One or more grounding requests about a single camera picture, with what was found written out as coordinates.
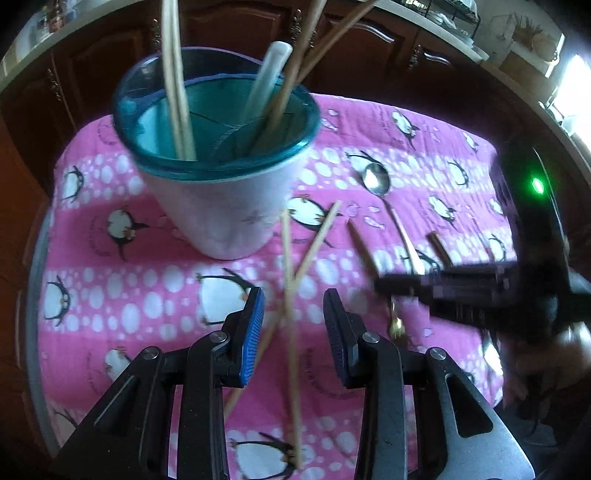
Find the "dark brown chopstick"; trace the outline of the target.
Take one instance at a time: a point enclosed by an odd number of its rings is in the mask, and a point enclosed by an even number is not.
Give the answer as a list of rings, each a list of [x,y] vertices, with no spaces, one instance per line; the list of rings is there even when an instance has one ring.
[[[279,93],[273,99],[270,105],[269,117],[267,117],[266,134],[273,136],[277,126],[280,124],[283,112],[287,108],[290,93],[296,84],[297,74],[300,72],[301,63],[303,63],[304,54],[308,50],[312,33],[314,33],[315,26],[321,18],[322,12],[325,9],[327,0],[311,1],[308,14],[304,18],[304,23],[301,26],[301,33],[297,37],[294,44],[294,50],[291,52],[290,59],[287,61],[286,72],[284,72],[283,83],[281,84]]]

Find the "light wooden chopstick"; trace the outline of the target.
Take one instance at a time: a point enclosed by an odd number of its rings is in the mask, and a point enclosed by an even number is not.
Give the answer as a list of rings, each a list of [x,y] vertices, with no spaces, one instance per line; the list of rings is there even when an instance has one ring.
[[[298,381],[297,322],[294,320],[294,265],[291,255],[290,215],[287,209],[281,212],[281,244],[283,244],[283,306],[287,329],[287,370],[290,390],[290,418],[293,431],[294,465],[303,467],[301,446],[301,392]]]
[[[193,160],[194,146],[184,87],[177,1],[161,1],[161,58],[176,155],[180,160]]]

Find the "wooden lower kitchen cabinets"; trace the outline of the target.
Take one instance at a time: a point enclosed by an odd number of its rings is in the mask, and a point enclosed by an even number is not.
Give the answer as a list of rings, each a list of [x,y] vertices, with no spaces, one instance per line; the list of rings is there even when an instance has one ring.
[[[183,1],[186,46],[262,58],[271,42],[297,41],[306,1]],[[1,116],[42,189],[66,144],[106,114],[126,71],[160,48],[156,1],[88,1],[68,25],[36,46],[16,43],[1,64]],[[399,105],[493,143],[509,134],[507,108],[483,58],[441,26],[381,1],[308,74],[305,87]]]

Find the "brown chopstick on cloth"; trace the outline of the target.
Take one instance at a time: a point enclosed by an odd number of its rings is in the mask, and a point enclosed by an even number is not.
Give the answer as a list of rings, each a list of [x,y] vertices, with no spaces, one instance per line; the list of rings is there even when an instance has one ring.
[[[356,229],[355,223],[349,220],[348,223],[346,223],[346,227],[348,227],[349,236],[351,236],[352,238],[353,245],[356,248],[356,253],[358,253],[363,263],[363,267],[365,267],[365,269],[367,270],[370,279],[372,279],[373,281],[377,280],[381,276],[380,269],[377,266],[375,259],[372,253],[370,252],[370,249],[363,241],[360,232],[358,231],[358,229]]]

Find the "light wooden chopstick on cloth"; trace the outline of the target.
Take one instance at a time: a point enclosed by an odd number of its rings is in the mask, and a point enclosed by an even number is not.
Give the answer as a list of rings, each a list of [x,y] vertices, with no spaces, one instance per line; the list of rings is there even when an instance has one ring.
[[[293,431],[294,465],[303,467],[301,446],[301,392],[298,381],[297,322],[294,320],[294,265],[291,255],[290,215],[287,209],[281,212],[281,244],[283,244],[283,306],[287,329],[287,370],[290,390],[290,418]]]

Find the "light chopstick near gripper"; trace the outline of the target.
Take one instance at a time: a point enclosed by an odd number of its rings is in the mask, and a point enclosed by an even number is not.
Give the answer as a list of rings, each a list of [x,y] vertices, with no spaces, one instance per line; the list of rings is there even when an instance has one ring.
[[[325,217],[322,222],[321,229],[315,234],[314,240],[311,242],[310,248],[304,255],[304,259],[301,260],[300,268],[297,273],[294,274],[294,261],[291,255],[291,235],[290,235],[290,219],[288,218],[287,209],[281,213],[281,244],[283,244],[283,313],[282,318],[285,317],[290,319],[293,317],[293,300],[294,294],[297,292],[298,285],[301,283],[301,279],[307,275],[308,267],[310,267],[312,260],[318,253],[322,243],[325,241],[329,230],[332,228],[332,223],[335,221],[335,217],[339,214],[339,208],[342,205],[342,201],[336,200],[329,209],[329,214]],[[277,325],[280,324],[280,320],[276,320],[267,325],[266,330],[263,331],[263,336],[260,339],[259,350],[256,354],[256,363],[254,367],[259,365],[260,360],[263,359],[266,349],[270,346],[270,342],[273,340],[274,332],[276,332]],[[228,419],[232,410],[235,409],[235,405],[238,403],[242,390],[235,390],[228,395],[224,404],[224,417]]]

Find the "pink penguin cloth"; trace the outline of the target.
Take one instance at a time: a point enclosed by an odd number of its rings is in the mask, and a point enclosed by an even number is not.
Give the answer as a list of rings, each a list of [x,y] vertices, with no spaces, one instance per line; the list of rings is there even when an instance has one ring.
[[[304,460],[294,467],[287,434],[286,341],[276,332],[226,424],[235,479],[349,479],[358,453],[363,394],[342,387],[329,351],[322,297],[385,334],[388,313],[351,235],[383,273],[409,256],[384,201],[365,189],[370,161],[389,171],[388,200],[427,271],[440,266],[436,233],[456,264],[514,255],[489,178],[494,146],[465,129],[410,110],[318,96],[322,127],[288,202],[294,260],[308,251],[329,208],[339,215],[294,295]],[[163,213],[118,141],[110,117],[84,127],[55,169],[49,249],[38,314],[43,393],[65,442],[110,384],[146,346],[184,348],[266,294],[266,321],[283,313],[283,246],[273,236],[238,261],[197,253]]]

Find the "metal spoon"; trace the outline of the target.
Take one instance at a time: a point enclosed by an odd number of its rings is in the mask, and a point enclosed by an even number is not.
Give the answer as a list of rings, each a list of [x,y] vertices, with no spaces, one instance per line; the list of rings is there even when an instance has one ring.
[[[387,195],[391,188],[391,179],[388,171],[381,163],[370,162],[365,167],[365,169],[363,169],[361,177],[363,186],[365,186],[367,191],[379,197],[383,201],[388,215],[394,222],[394,225],[398,229],[398,232],[404,243],[407,255],[409,257],[409,262],[412,267],[412,272],[416,275],[424,275],[425,267],[418,255],[418,252],[415,249],[415,246],[408,235],[406,228],[401,222],[398,213],[396,210],[394,210],[394,207],[387,199]]]

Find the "black dish rack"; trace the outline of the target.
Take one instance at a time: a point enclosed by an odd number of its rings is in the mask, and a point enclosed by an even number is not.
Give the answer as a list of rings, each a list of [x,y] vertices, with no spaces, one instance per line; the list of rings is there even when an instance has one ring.
[[[429,18],[439,26],[454,26],[474,37],[481,24],[476,1],[402,0],[399,4]]]

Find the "white teal-rimmed utensil holder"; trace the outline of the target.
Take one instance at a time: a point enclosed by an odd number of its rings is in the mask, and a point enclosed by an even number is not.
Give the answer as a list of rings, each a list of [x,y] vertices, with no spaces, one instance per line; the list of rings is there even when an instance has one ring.
[[[136,63],[120,81],[114,129],[184,238],[211,258],[240,259],[273,236],[320,129],[320,108],[297,86],[276,137],[260,148],[266,119],[240,118],[260,61],[208,47],[186,47],[182,59],[195,159],[176,154],[158,54]]]

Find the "light chopstick in holder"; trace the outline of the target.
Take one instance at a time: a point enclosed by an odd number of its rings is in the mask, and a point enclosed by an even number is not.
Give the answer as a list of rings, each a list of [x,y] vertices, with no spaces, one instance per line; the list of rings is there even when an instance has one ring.
[[[184,157],[186,160],[196,161],[197,152],[195,151],[193,131],[190,119],[190,111],[188,107],[188,100],[184,85],[183,62],[181,51],[180,38],[180,22],[179,22],[179,7],[178,1],[171,1],[172,14],[172,36],[173,36],[173,55],[174,55],[174,69],[177,83],[177,97],[179,118],[182,127],[182,135],[184,140]]]

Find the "gold handled utensil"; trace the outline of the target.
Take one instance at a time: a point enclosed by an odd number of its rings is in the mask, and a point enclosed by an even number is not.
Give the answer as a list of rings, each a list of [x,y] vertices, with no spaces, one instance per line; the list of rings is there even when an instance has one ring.
[[[389,298],[390,324],[388,328],[389,336],[392,340],[399,340],[406,335],[406,328],[402,318],[398,314],[394,297]]]

